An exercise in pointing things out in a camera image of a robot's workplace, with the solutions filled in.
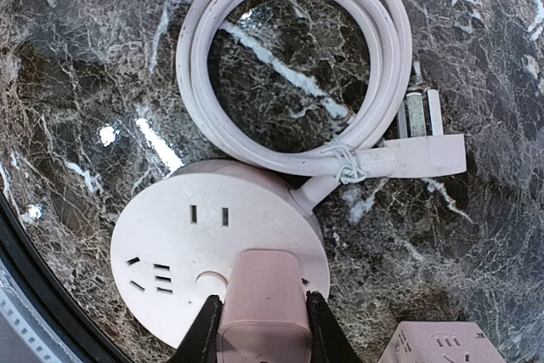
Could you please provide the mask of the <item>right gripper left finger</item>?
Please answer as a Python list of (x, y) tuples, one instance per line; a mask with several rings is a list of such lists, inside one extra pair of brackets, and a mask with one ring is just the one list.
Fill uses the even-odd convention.
[(216, 363), (217, 335), (223, 304), (218, 295), (209, 296), (190, 329), (169, 359), (169, 363)]

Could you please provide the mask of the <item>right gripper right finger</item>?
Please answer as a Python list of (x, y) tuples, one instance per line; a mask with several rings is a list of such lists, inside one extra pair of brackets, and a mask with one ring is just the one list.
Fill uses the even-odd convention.
[(361, 363), (327, 301), (307, 292), (306, 307), (312, 333), (311, 363)]

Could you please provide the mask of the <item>pink charger plug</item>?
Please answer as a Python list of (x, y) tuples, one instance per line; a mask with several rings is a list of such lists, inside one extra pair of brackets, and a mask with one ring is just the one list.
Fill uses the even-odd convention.
[(300, 267), (289, 252), (237, 257), (217, 335), (219, 362), (309, 362), (312, 333)]

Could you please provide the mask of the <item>pink cube socket adapter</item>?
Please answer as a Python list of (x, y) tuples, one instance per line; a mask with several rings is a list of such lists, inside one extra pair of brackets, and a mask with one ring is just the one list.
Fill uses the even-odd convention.
[(472, 322), (402, 321), (379, 363), (476, 363), (505, 360)]

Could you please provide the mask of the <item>pink round power socket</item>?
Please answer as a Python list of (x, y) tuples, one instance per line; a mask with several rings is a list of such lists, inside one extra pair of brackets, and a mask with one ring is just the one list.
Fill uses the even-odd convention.
[(289, 252), (306, 289), (330, 291), (316, 217), (295, 203), (285, 180), (233, 160), (195, 162), (140, 191), (119, 216), (110, 249), (123, 302), (171, 347), (209, 296), (225, 294), (246, 250)]

